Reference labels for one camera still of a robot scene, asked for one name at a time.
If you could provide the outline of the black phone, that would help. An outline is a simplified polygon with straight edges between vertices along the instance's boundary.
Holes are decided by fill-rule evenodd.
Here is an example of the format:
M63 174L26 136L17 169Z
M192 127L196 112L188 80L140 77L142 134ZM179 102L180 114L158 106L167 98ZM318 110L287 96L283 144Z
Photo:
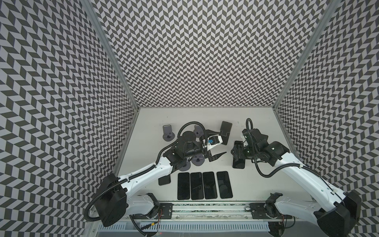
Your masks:
M227 199L233 197L232 186L230 177L227 171L217 172L217 181L221 199Z
M214 172L204 172L202 174L203 186L204 186L204 197L205 199L216 199L217 188L216 188L216 179Z
M234 146L231 150L231 154L233 156L232 167L234 169L244 169L245 168L245 155L243 153L243 142L235 141Z

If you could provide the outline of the black phone stand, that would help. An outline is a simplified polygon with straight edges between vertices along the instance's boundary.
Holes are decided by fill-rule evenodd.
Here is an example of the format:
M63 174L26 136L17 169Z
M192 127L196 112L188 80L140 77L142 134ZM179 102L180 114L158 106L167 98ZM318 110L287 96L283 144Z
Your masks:
M190 174L188 172L178 174L177 199L190 199Z

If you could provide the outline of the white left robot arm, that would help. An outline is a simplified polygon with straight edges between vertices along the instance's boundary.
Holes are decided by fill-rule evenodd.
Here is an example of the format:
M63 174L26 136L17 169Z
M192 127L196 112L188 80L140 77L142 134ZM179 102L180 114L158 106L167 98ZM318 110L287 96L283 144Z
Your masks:
M197 140L194 132L184 132L162 150L154 163L127 175L117 177L111 173L106 176L85 210L85 219L101 221L103 226L109 227L124 215L156 217L160 207L156 197L152 193L139 195L138 192L152 182L178 171L196 155L202 155L210 162L217 160L222 154L212 155L211 149L223 142L222 135L218 133Z

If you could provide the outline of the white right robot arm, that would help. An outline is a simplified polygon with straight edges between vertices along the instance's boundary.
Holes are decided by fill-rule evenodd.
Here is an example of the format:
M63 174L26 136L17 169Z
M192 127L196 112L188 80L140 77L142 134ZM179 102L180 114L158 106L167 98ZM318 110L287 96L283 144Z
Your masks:
M236 141L231 151L235 160L251 160L263 178L282 171L313 198L302 201L272 193L264 204L267 217L290 215L317 225L329 237L348 236L360 219L362 199L357 192L345 192L325 181L286 146L268 143L268 136L256 128L245 128L242 136L245 140Z

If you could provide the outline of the purple phone stand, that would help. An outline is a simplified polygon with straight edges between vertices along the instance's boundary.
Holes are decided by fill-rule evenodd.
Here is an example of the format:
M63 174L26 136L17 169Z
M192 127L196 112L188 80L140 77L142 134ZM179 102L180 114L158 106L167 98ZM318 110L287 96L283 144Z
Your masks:
M204 199L203 179L201 172L190 174L190 195L192 200Z

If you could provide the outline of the phone reflecting pattern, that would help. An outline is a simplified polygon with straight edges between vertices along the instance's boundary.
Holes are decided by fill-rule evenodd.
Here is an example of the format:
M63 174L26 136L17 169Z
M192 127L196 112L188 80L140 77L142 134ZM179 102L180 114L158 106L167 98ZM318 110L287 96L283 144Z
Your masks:
M160 186L168 185L170 183L171 183L171 175L170 174L159 178L159 185Z

